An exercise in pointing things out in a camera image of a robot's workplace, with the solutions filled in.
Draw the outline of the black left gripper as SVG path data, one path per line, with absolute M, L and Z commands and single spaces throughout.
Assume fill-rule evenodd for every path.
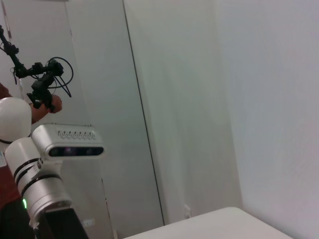
M 38 239 L 88 239 L 72 208 L 43 213 L 37 227 Z

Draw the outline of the bare person hand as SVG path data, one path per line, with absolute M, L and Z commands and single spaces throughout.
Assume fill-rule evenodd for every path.
M 62 100 L 57 95 L 52 95 L 52 105 L 54 106 L 54 110 L 51 110 L 50 113 L 55 114 L 62 110 Z

